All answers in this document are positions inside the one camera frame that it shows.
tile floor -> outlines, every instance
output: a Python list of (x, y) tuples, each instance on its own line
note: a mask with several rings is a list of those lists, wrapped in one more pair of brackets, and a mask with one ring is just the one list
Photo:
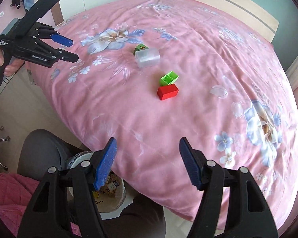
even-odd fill
[[(61, 139), (79, 147), (81, 142), (61, 122), (58, 115), (45, 99), (38, 86), (30, 85), (27, 71), (22, 68), (10, 80), (0, 95), (0, 126), (4, 131), (0, 137), (10, 136), (11, 141), (0, 145), (0, 160), (10, 172), (17, 170), (20, 151), (26, 136), (35, 129), (46, 129)], [(133, 200), (132, 188), (127, 186), (127, 197), (123, 205), (115, 212), (101, 214), (102, 218), (119, 216), (120, 212)], [(166, 238), (186, 237), (192, 223), (168, 209), (164, 211)]]

wooden headboard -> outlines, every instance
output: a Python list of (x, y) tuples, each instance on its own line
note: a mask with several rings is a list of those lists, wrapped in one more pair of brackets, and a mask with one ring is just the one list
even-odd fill
[(279, 22), (267, 11), (251, 0), (196, 0), (241, 20), (257, 31), (267, 41), (272, 42)]

gray pants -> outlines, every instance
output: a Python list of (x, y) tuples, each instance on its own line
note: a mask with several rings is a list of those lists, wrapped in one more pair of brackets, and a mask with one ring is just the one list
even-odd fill
[[(79, 152), (49, 131), (35, 130), (23, 144), (17, 173), (41, 180), (51, 166), (65, 170), (66, 160)], [(119, 217), (103, 220), (103, 224), (109, 238), (164, 238), (166, 232), (163, 207), (143, 195), (134, 198)]]

red box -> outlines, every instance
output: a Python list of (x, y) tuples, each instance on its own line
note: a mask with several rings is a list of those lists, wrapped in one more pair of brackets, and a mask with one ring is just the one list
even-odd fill
[(167, 86), (161, 86), (158, 89), (158, 96), (160, 100), (164, 100), (167, 98), (175, 97), (177, 93), (179, 92), (179, 89), (175, 86), (175, 84), (167, 85)]

hand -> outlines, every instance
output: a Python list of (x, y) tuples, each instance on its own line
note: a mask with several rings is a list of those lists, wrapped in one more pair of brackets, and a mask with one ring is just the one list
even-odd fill
[[(4, 71), (4, 75), (7, 77), (12, 76), (16, 71), (19, 70), (19, 68), (23, 65), (25, 61), (20, 59), (15, 59), (11, 65), (7, 65)], [(2, 66), (4, 63), (4, 56), (0, 49), (0, 66)]]

